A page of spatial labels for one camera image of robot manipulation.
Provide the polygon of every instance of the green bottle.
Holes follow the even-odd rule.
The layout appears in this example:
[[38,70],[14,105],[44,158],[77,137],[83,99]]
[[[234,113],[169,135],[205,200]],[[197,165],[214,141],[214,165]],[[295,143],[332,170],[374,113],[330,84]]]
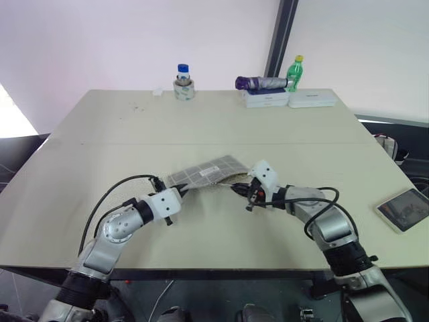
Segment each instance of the green bottle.
[[302,76],[302,60],[304,59],[303,56],[297,55],[295,57],[295,63],[290,65],[288,69],[288,74],[286,75],[286,78],[289,81],[293,81],[293,84],[291,87],[287,88],[289,92],[296,92],[296,87],[298,86],[298,82],[301,79]]

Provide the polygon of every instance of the white wall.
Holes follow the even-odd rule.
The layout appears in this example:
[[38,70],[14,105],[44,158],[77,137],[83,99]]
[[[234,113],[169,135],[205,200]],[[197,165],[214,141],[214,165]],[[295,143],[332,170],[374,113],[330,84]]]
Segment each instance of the white wall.
[[259,75],[279,0],[0,0],[0,83],[39,133],[90,89],[196,89]]
[[358,114],[429,123],[429,0],[299,0],[281,76],[333,88]]

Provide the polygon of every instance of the tape roll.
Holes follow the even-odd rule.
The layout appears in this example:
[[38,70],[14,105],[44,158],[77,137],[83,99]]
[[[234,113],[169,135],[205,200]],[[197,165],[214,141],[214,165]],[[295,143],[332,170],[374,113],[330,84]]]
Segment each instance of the tape roll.
[[187,86],[180,86],[177,81],[173,82],[174,95],[181,101],[189,101],[194,97],[194,81],[191,79]]

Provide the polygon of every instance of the bottle cap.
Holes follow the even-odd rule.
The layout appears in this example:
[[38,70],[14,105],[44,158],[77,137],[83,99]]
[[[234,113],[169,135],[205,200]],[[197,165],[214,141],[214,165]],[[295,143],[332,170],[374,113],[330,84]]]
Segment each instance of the bottle cap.
[[187,64],[179,64],[177,65],[177,69],[179,72],[189,72],[189,66]]

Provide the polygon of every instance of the white cable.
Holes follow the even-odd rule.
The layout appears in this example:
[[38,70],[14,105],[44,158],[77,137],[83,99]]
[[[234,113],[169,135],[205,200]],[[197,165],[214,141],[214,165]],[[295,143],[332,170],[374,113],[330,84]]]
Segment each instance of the white cable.
[[7,170],[7,171],[9,171],[10,173],[16,173],[16,171],[13,171],[13,170],[9,169],[8,167],[6,167],[6,166],[2,165],[1,163],[0,163],[0,167],[2,167],[3,169],[6,169],[6,170]]
[[154,315],[154,313],[155,313],[155,310],[156,310],[156,308],[157,308],[157,306],[158,306],[158,304],[160,303],[160,300],[162,299],[162,297],[164,296],[164,294],[168,291],[168,289],[173,285],[173,283],[175,282],[175,280],[172,280],[168,285],[167,285],[167,287],[165,287],[165,289],[162,291],[162,293],[161,293],[161,295],[158,297],[158,299],[156,300],[156,302],[155,302],[155,305],[154,305],[154,307],[153,307],[153,309],[152,309],[152,312],[150,313],[150,316],[149,316],[149,319],[147,320],[147,322],[150,322],[151,320],[152,320],[152,317],[153,317],[153,315]]

